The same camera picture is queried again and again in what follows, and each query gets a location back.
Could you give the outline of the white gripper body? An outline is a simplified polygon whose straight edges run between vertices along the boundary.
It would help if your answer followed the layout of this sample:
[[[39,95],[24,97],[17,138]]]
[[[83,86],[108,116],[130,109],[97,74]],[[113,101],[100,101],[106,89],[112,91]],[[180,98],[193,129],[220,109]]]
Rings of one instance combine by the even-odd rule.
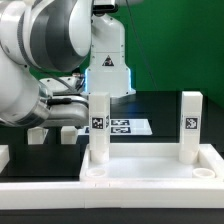
[[[50,114],[42,127],[86,126],[89,122],[89,103],[81,96],[56,96],[47,105]]]

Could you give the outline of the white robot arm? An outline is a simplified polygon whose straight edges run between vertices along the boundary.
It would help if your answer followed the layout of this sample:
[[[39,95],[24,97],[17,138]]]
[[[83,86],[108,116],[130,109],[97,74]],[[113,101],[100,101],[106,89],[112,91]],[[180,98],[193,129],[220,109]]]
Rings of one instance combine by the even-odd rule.
[[[84,126],[88,99],[131,96],[125,31],[110,15],[126,0],[0,0],[0,124]],[[85,90],[57,94],[30,73],[67,73],[86,59]]]

